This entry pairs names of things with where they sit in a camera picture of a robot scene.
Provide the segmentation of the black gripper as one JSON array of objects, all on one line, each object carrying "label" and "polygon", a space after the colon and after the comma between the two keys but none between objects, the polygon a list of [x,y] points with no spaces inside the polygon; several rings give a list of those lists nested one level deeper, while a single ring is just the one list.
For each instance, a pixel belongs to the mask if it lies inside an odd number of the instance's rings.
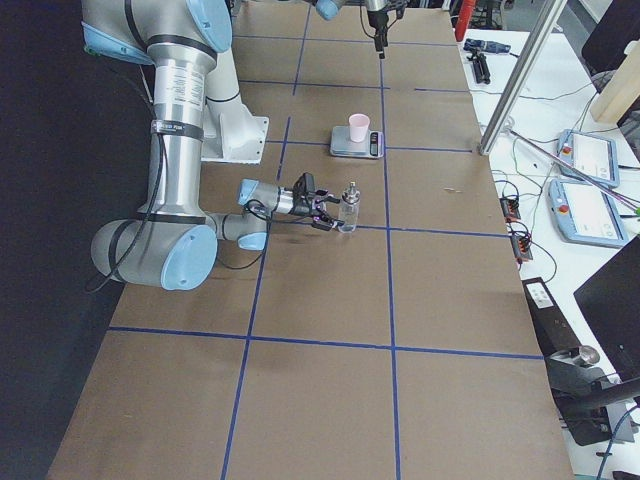
[{"label": "black gripper", "polygon": [[292,188],[292,200],[290,214],[311,217],[313,228],[330,231],[338,225],[338,220],[327,212],[318,212],[315,204],[326,202],[339,204],[341,198],[326,190],[316,191],[314,176],[311,173],[305,172],[296,180]]},{"label": "black gripper", "polygon": [[374,46],[380,59],[385,58],[388,47],[389,13],[395,11],[398,18],[404,15],[404,0],[365,0],[369,25],[374,29]]}]

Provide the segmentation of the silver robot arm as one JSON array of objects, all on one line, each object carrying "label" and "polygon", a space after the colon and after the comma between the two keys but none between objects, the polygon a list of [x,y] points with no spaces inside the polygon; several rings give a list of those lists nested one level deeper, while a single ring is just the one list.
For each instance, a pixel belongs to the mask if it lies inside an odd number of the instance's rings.
[{"label": "silver robot arm", "polygon": [[[348,1],[318,0],[309,1],[316,12],[326,21],[334,19]],[[388,47],[388,33],[390,28],[404,17],[409,1],[402,0],[365,0],[358,1],[360,8],[360,23],[365,35],[374,42],[378,57],[385,58]]]},{"label": "silver robot arm", "polygon": [[211,273],[220,241],[262,250],[276,214],[336,227],[326,209],[332,194],[307,173],[291,187],[243,180],[238,214],[200,207],[202,164],[259,162],[268,130],[241,99],[226,2],[86,1],[82,15],[88,52],[155,70],[145,97],[148,197],[133,218],[95,234],[91,256],[104,281],[190,290]]}]

